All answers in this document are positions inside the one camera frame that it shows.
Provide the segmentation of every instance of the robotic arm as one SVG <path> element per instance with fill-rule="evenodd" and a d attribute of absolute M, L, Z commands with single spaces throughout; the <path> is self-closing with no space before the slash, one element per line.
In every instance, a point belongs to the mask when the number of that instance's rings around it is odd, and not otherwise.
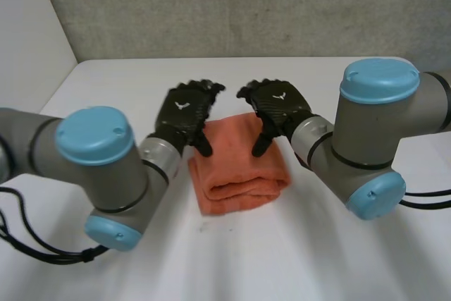
<path fill-rule="evenodd" d="M 404 137 L 451 130 L 451 71 L 419 73 L 409 63 L 364 59 L 350 64 L 340 86 L 335 126 L 313 114 L 288 82 L 253 81 L 237 94 L 263 121 L 252 153 L 286 136 L 311 169 L 359 218 L 387 214 L 406 192 L 391 167 Z"/>
<path fill-rule="evenodd" d="M 86 234 L 107 248 L 131 250 L 184 146 L 211 155 L 202 128 L 224 88 L 203 80 L 170 90 L 155 132 L 139 147 L 125 116 L 111 107 L 83 109 L 66 119 L 0 109 L 0 183 L 29 173 L 79 185 L 94 206 Z"/>

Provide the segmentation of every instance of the wire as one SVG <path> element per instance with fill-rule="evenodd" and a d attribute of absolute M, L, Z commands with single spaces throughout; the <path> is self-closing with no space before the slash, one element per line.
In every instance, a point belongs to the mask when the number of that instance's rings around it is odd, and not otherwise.
<path fill-rule="evenodd" d="M 8 242 L 11 246 L 13 246 L 19 252 L 28 255 L 29 257 L 34 257 L 42 262 L 46 262 L 48 264 L 77 264 L 79 262 L 90 262 L 94 260 L 95 257 L 105 253 L 108 248 L 104 246 L 97 246 L 95 248 L 89 248 L 87 250 L 83 250 L 82 252 L 66 252 L 64 250 L 59 250 L 55 247 L 52 247 L 48 243 L 44 242 L 33 230 L 30 222 L 28 221 L 27 214 L 25 212 L 25 200 L 23 196 L 14 188 L 8 187 L 0 187 L 0 192 L 8 193 L 14 195 L 18 199 L 20 216 L 22 218 L 23 224 L 27 229 L 27 232 L 32 236 L 32 238 L 40 244 L 46 250 L 54 253 L 44 253 L 31 248 L 30 246 L 24 244 L 23 242 L 17 240 L 14 236 L 9 233 L 8 223 L 6 221 L 6 217 L 3 211 L 0 209 L 0 238 Z"/>
<path fill-rule="evenodd" d="M 401 200 L 400 204 L 402 206 L 415 208 L 415 209 L 424 209 L 424 210 L 437 210 L 437 209 L 446 209 L 446 208 L 451 207 L 451 201 L 435 202 L 432 204 L 417 204 L 415 202 Z"/>
<path fill-rule="evenodd" d="M 437 192 L 425 192 L 425 193 L 406 193 L 409 197 L 444 197 L 451 195 L 451 190 L 438 190 Z"/>

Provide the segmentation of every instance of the white table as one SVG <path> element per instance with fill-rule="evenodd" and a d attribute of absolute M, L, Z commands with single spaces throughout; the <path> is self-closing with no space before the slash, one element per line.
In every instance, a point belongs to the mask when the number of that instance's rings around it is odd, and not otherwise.
<path fill-rule="evenodd" d="M 124 111 L 140 142 L 152 131 L 169 87 L 208 78 L 227 87 L 211 118 L 251 111 L 238 89 L 251 79 L 292 82 L 315 113 L 334 120 L 345 67 L 355 58 L 156 59 L 78 65 L 42 113 L 86 106 Z M 89 264 L 52 266 L 0 242 L 0 300 L 451 300 L 451 211 L 398 207 L 360 221 L 278 140 L 293 185 L 253 211 L 199 213 L 186 162 L 138 247 Z M 451 135 L 403 140 L 394 167 L 409 191 L 448 189 Z M 19 188 L 38 234 L 67 250 L 94 243 L 82 226 L 91 210 L 80 188 L 21 176 Z M 0 196 L 14 235 L 32 243 L 12 197 Z"/>

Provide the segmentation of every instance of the blue joint cap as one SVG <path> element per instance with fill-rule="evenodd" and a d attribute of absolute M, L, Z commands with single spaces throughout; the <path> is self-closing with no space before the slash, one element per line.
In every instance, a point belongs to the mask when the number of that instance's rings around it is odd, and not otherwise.
<path fill-rule="evenodd" d="M 406 193 L 406 183 L 397 172 L 370 180 L 346 201 L 346 208 L 363 220 L 372 220 L 392 211 Z"/>
<path fill-rule="evenodd" d="M 419 71 L 410 63 L 370 58 L 346 67 L 340 93 L 358 104 L 388 104 L 411 96 L 419 85 Z"/>
<path fill-rule="evenodd" d="M 133 131 L 124 114 L 97 106 L 69 115 L 57 127 L 55 144 L 67 160 L 101 166 L 122 159 L 134 145 Z"/>
<path fill-rule="evenodd" d="M 142 234 L 133 228 L 93 215 L 86 220 L 85 233 L 100 245 L 121 252 L 135 248 L 142 237 Z"/>

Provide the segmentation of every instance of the folded towel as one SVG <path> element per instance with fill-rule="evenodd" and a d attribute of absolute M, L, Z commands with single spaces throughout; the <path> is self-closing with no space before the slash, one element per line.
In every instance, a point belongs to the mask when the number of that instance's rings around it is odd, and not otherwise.
<path fill-rule="evenodd" d="M 188 162 L 201 213 L 253 209 L 277 199 L 280 190 L 290 184 L 276 142 L 263 156 L 252 156 L 260 132 L 261 120 L 255 113 L 206 124 L 204 133 L 214 153 L 205 158 L 195 150 Z"/>

